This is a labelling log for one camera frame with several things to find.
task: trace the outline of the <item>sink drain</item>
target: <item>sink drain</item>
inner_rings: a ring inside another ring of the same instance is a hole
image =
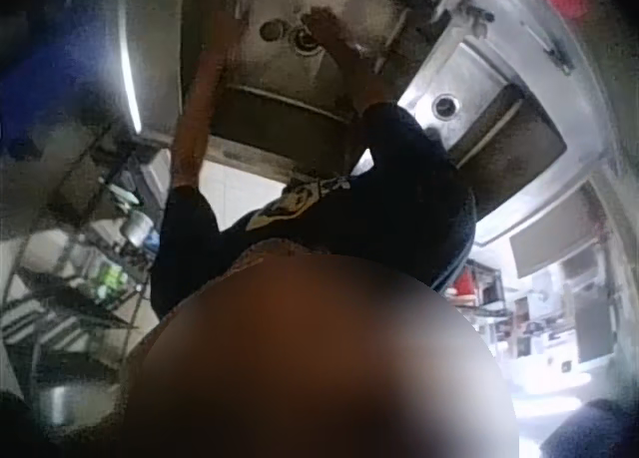
[[[266,42],[275,42],[282,39],[287,33],[287,23],[282,19],[274,19],[265,22],[260,27],[260,37]]]
[[[432,102],[432,113],[440,121],[449,121],[459,111],[459,101],[449,94],[439,96]]]
[[[312,56],[321,50],[318,41],[302,26],[291,31],[291,43],[296,52],[302,56]]]

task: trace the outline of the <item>graphic print on shirt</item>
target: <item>graphic print on shirt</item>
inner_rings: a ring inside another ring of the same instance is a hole
[[[257,211],[249,220],[247,230],[259,229],[275,221],[295,219],[308,210],[310,206],[337,189],[350,189],[348,179],[339,177],[297,186],[291,191],[283,193],[279,199],[272,201],[260,211]]]

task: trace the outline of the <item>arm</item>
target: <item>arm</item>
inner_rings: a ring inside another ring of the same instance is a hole
[[[214,113],[215,91],[224,70],[225,58],[211,51],[200,57],[195,80],[184,112],[178,120],[176,138],[171,145],[172,187],[199,183],[200,169],[209,143],[209,124]]]
[[[372,72],[359,51],[348,43],[346,29],[329,9],[313,8],[302,21],[339,66],[352,104],[360,115],[374,104],[390,101],[381,77]]]
[[[329,9],[313,8],[302,20],[340,68],[377,167],[399,171],[449,168],[441,143],[392,103],[381,77],[349,44],[339,19]]]
[[[214,14],[215,34],[200,56],[184,112],[171,145],[172,187],[196,188],[209,143],[209,126],[215,112],[216,90],[233,47],[242,34],[242,25],[232,16]]]

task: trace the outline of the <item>hand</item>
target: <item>hand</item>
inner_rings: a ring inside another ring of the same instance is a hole
[[[312,8],[309,14],[302,16],[302,23],[315,40],[327,49],[336,43],[346,43],[346,28],[327,7]]]
[[[209,24],[207,53],[226,64],[233,56],[245,30],[246,21],[236,19],[226,11],[215,11]]]

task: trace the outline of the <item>sink basin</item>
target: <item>sink basin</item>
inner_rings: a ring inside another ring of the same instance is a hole
[[[448,20],[428,23],[429,0],[226,0],[248,12],[238,62],[220,99],[212,134],[294,161],[300,172],[348,173],[364,147],[350,126],[354,112],[332,58],[301,16],[330,7],[370,66],[398,99]],[[211,5],[185,0],[182,78],[186,92]]]

